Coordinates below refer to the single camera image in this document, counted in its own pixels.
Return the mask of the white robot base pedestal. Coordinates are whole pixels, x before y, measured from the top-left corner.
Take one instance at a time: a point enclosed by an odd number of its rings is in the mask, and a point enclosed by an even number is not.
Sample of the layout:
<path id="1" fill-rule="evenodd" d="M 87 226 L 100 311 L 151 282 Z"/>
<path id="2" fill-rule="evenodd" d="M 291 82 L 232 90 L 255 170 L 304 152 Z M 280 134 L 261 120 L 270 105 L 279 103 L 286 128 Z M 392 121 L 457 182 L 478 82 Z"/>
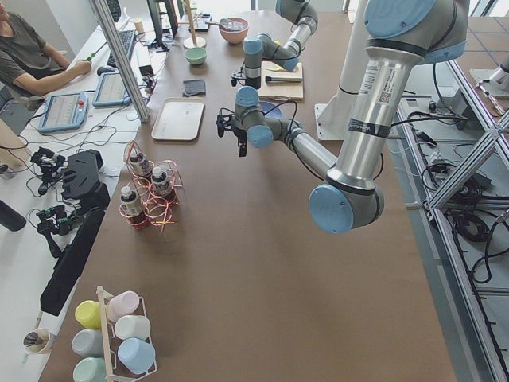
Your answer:
<path id="1" fill-rule="evenodd" d="M 317 137 L 321 141 L 345 138 L 368 62 L 368 32 L 363 18 L 367 4 L 367 0 L 362 0 L 357 7 L 336 94 L 327 104 L 315 105 Z"/>

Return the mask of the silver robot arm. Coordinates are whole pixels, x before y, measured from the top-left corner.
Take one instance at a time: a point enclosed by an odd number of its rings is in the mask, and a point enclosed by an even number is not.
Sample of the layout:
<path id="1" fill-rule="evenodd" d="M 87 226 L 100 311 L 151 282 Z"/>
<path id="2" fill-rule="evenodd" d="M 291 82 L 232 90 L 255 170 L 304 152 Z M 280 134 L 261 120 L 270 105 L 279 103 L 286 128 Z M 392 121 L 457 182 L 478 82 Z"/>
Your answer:
<path id="1" fill-rule="evenodd" d="M 317 31 L 317 12 L 309 1 L 302 0 L 277 0 L 275 12 L 295 25 L 295 30 L 284 45 L 277 44 L 268 33 L 245 37 L 244 61 L 240 71 L 231 76 L 233 87 L 242 81 L 244 85 L 260 89 L 263 60 L 268 60 L 287 72 L 292 72 L 300 62 L 305 43 Z"/>
<path id="2" fill-rule="evenodd" d="M 269 118 L 259 105 L 264 60 L 292 70 L 304 43 L 316 32 L 318 16 L 307 1 L 279 1 L 276 12 L 295 25 L 284 45 L 268 34 L 243 42 L 242 78 L 235 109 L 218 115 L 220 134 L 248 146 L 285 143 L 322 180 L 309 196 L 309 211 L 322 230 L 338 234 L 369 225 L 383 212 L 375 168 L 412 69 L 458 58 L 466 45 L 466 1 L 369 1 L 356 24 L 367 32 L 367 62 L 338 155 L 326 150 L 293 120 Z"/>

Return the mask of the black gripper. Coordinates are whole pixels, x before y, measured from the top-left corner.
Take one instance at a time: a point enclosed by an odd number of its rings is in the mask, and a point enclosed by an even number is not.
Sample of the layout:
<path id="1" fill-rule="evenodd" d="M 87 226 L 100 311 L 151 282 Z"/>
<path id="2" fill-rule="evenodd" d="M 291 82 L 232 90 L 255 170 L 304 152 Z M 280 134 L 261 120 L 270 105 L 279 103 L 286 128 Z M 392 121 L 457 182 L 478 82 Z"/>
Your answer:
<path id="1" fill-rule="evenodd" d="M 219 113 L 216 116 L 216 129 L 220 138 L 226 131 L 233 132 L 238 139 L 239 157 L 247 156 L 247 133 L 236 126 L 234 114 L 222 115 Z"/>
<path id="2" fill-rule="evenodd" d="M 241 82 L 243 82 L 245 86 L 260 89 L 262 83 L 262 69 L 260 67 L 248 68 L 243 66 L 238 72 L 233 72 L 231 75 L 231 86 L 235 87 Z"/>

